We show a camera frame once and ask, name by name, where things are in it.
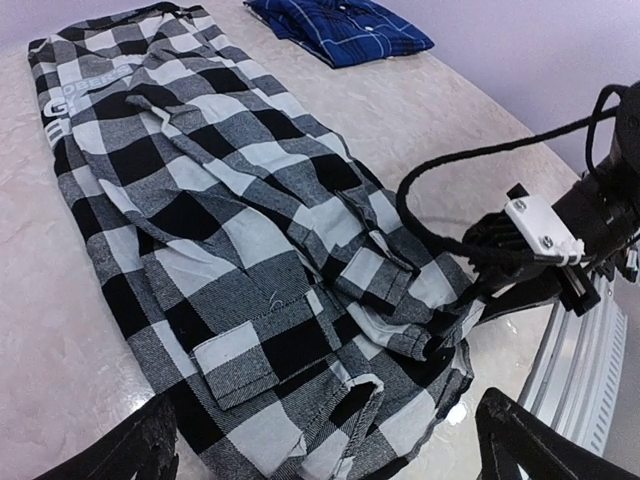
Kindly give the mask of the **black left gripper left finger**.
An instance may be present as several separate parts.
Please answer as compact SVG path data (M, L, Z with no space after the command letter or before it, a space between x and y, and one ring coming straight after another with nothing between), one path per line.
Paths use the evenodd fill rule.
M86 450L36 479L174 479L176 441L174 407L166 395L156 395Z

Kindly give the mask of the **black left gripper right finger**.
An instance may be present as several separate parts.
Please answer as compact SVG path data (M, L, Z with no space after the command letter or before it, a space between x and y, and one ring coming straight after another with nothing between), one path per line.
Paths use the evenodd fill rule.
M636 476L562 437L497 388L475 414L481 479L634 479Z

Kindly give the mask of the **black white checked shirt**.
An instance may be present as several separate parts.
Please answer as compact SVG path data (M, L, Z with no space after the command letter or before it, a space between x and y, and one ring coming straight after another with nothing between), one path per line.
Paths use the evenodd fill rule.
M388 479L473 372L460 266L201 7L28 50L103 295L219 479Z

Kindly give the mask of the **blue plaid shirt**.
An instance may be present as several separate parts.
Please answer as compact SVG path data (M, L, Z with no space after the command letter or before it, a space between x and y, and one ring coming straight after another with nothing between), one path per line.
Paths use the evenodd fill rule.
M435 46L409 21L374 1L246 1L280 40L333 69L419 54Z

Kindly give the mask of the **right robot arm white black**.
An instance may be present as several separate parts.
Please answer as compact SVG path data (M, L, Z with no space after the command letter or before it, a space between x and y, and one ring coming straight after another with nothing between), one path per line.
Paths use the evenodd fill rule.
M608 155L593 162L597 124L615 119ZM588 173L553 205L595 263L622 249L639 230L639 85L605 86L587 123Z

